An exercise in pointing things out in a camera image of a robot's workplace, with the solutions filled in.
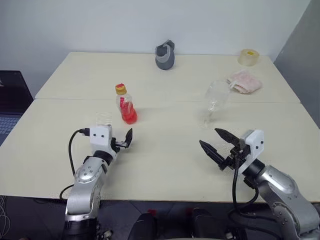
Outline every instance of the laptop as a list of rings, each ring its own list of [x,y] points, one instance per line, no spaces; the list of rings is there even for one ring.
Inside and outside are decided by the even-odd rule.
[[[0,70],[0,146],[33,100],[20,71]]]

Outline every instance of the laptop keyboard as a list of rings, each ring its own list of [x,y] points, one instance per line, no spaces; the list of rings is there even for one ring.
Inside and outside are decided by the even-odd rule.
[[[18,121],[19,118],[0,117],[0,134],[8,135]]]

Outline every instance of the red liquid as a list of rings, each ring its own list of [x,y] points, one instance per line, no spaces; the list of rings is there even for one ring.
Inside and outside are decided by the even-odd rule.
[[[137,121],[137,113],[131,102],[126,102],[121,106],[121,115],[123,121],[127,124],[134,124]]]

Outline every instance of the tape roll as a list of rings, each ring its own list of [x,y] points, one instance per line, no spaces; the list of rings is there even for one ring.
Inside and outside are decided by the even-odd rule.
[[[244,66],[253,66],[257,63],[260,54],[253,49],[243,49],[238,57],[238,63]]]

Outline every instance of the plastic bottle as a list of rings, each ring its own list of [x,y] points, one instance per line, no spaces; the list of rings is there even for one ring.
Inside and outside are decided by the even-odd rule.
[[[134,124],[137,121],[137,112],[134,109],[134,104],[132,103],[132,97],[127,93],[126,86],[120,83],[115,86],[116,91],[116,105],[119,108],[122,119],[127,124]]]

